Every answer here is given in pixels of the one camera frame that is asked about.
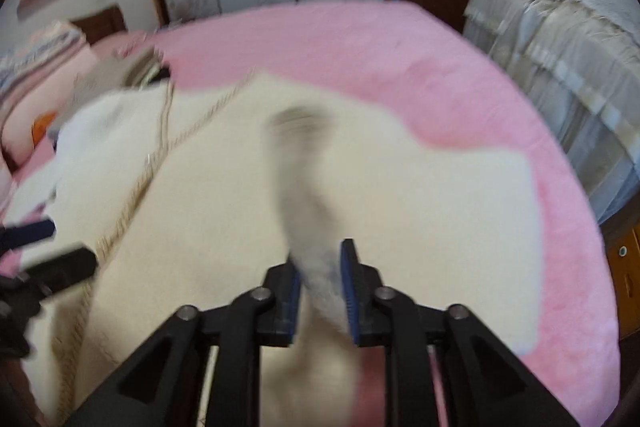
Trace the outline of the white fluffy sweater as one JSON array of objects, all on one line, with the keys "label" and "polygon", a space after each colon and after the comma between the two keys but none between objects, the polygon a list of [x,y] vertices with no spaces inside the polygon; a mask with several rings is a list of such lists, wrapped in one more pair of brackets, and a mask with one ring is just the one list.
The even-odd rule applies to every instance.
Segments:
[{"label": "white fluffy sweater", "polygon": [[186,93],[103,95],[66,122],[11,221],[42,206],[53,241],[85,244],[96,280],[30,330],[26,373],[62,421],[178,307],[223,306],[292,259],[302,309],[291,348],[262,358],[265,426],[345,426],[363,369],[347,335],[338,251],[418,303],[463,303],[515,353],[538,341],[544,248],[526,158],[436,150],[390,113],[266,74]]}]

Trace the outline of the pink folded quilt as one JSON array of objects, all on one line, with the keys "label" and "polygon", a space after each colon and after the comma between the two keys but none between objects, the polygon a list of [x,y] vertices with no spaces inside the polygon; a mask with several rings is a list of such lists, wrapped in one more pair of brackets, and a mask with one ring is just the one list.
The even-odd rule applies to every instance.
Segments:
[{"label": "pink folded quilt", "polygon": [[84,46],[66,63],[26,92],[1,121],[1,148],[4,157],[16,170],[32,156],[35,141],[32,126],[44,115],[58,113],[70,99],[75,81],[99,62],[90,46]]}]

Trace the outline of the floral folded blanket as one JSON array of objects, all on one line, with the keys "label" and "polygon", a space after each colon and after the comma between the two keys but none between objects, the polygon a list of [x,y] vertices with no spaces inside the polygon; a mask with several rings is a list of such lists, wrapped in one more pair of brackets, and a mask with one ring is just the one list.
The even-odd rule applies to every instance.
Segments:
[{"label": "floral folded blanket", "polygon": [[25,42],[1,57],[1,100],[29,77],[44,72],[54,61],[72,55],[86,43],[85,33],[67,20],[54,20],[33,32]]}]

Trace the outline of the grey knitted folded sweater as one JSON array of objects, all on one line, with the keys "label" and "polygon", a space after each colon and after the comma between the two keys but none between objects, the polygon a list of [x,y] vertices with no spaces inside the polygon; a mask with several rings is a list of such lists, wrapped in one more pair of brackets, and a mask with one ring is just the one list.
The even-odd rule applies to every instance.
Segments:
[{"label": "grey knitted folded sweater", "polygon": [[70,99],[49,124],[47,137],[55,142],[64,124],[85,105],[111,91],[143,89],[170,77],[170,67],[154,46],[127,56],[105,57],[74,84]]}]

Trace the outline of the dark wooden headboard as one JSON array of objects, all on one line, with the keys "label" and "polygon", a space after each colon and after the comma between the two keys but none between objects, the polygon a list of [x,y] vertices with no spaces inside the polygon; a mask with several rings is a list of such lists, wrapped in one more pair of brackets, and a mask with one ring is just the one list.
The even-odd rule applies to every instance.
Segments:
[{"label": "dark wooden headboard", "polygon": [[117,4],[112,4],[100,12],[70,20],[70,23],[85,35],[90,46],[108,36],[128,30],[122,10]]}]

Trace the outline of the pink bed cover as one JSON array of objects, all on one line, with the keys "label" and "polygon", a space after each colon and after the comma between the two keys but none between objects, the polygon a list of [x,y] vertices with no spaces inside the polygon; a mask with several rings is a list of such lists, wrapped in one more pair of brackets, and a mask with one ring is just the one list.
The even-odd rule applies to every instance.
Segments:
[{"label": "pink bed cover", "polygon": [[407,3],[281,5],[150,39],[172,78],[85,105],[6,219],[37,207],[96,278],[29,331],[29,396],[52,426],[179,307],[223,306],[288,255],[274,117],[326,116],[317,162],[331,249],[418,303],[470,307],[584,426],[620,395],[615,296],[596,220],[511,79]]}]

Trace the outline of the orange wooden drawer cabinet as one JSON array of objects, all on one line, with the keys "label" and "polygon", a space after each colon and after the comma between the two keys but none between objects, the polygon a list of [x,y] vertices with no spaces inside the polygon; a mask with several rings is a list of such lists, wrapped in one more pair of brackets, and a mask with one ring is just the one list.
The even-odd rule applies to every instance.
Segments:
[{"label": "orange wooden drawer cabinet", "polygon": [[606,251],[613,280],[620,339],[639,330],[639,239],[636,227],[631,227]]}]

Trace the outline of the grey ruffled fabric cover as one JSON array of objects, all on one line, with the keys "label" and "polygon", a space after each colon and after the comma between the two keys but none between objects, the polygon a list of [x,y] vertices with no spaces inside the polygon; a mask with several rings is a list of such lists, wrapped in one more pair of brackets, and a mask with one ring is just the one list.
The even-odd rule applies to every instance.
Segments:
[{"label": "grey ruffled fabric cover", "polygon": [[639,191],[638,0],[469,0],[464,16],[610,219]]}]

